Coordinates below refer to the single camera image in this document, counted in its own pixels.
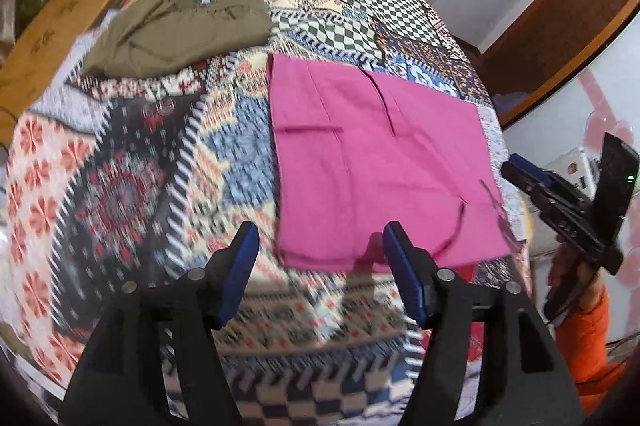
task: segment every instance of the folded brown garment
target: folded brown garment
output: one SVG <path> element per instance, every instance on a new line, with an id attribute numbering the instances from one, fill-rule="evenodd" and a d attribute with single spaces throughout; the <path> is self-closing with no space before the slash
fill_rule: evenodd
<path id="1" fill-rule="evenodd" d="M 84 61 L 92 76 L 151 78 L 211 56 L 267 43 L 263 0 L 137 0 L 110 23 Z"/>

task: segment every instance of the patterned bed sheet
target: patterned bed sheet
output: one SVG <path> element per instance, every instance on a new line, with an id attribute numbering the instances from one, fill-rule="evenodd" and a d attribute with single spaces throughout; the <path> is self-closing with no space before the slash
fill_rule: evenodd
<path id="1" fill-rule="evenodd" d="M 7 284 L 18 335 L 59 389 L 54 402 L 110 294 L 203 265 L 251 220 L 260 253 L 238 316 L 214 333 L 247 424 L 397 423 L 428 335 L 405 318 L 391 276 L 278 261 L 269 52 L 385 72 L 475 104 L 511 230 L 523 239 L 518 194 L 499 175 L 507 152 L 489 96 L 424 0 L 265 2 L 275 24 L 266 46 L 144 80 L 82 74 L 111 13 L 78 37 L 20 118 L 8 164 Z M 522 252 L 458 271 L 499 285 L 516 276 L 514 265 L 528 283 Z M 471 385 L 482 348 L 481 327 L 472 332 Z M 169 339 L 164 355 L 172 412 L 184 416 Z"/>

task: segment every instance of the silver screw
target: silver screw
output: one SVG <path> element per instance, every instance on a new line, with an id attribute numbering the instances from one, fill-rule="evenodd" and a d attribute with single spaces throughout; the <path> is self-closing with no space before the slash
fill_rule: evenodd
<path id="1" fill-rule="evenodd" d="M 187 278 L 190 280 L 202 280 L 204 278 L 204 269 L 201 267 L 194 267 L 187 273 Z"/>
<path id="2" fill-rule="evenodd" d="M 505 284 L 505 288 L 507 289 L 508 292 L 510 292 L 511 294 L 518 294 L 520 293 L 520 291 L 522 291 L 522 287 L 520 287 L 520 284 L 511 280 L 508 281 Z"/>
<path id="3" fill-rule="evenodd" d="M 122 284 L 122 292 L 126 292 L 127 294 L 131 294 L 138 288 L 138 284 L 134 281 L 126 281 Z"/>
<path id="4" fill-rule="evenodd" d="M 456 274 L 446 267 L 439 269 L 436 275 L 438 275 L 438 278 L 440 278 L 442 281 L 451 281 L 456 277 Z"/>

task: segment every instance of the person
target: person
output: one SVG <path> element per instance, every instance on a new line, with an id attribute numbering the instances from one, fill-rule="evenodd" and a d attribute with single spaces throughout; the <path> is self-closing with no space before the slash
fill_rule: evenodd
<path id="1" fill-rule="evenodd" d="M 558 287 L 576 257 L 569 244 L 561 243 L 552 260 L 548 285 Z M 609 295 L 602 276 L 586 262 L 579 264 L 577 275 L 586 287 L 556 327 L 556 345 L 578 387 L 582 410 L 589 416 L 620 379 L 625 363 L 607 364 Z"/>

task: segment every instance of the pink cloth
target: pink cloth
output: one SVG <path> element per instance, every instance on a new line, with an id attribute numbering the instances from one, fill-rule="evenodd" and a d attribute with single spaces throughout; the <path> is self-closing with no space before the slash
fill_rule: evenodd
<path id="1" fill-rule="evenodd" d="M 284 265 L 388 271 L 392 220 L 440 266 L 511 253 L 472 103 L 340 64 L 273 54 L 269 67 Z"/>

